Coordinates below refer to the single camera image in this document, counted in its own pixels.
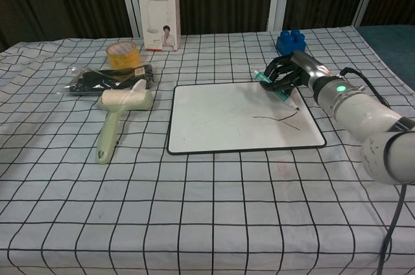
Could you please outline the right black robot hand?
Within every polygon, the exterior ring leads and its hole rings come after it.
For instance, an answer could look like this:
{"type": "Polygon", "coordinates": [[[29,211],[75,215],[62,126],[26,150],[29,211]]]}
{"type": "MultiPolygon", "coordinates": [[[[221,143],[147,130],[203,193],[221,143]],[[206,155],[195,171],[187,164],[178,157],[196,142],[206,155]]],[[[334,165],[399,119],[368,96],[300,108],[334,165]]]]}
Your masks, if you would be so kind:
{"type": "Polygon", "coordinates": [[[263,74],[269,79],[259,81],[264,90],[284,91],[287,95],[298,86],[312,90],[319,78],[333,76],[323,63],[299,50],[273,59],[263,74]]]}

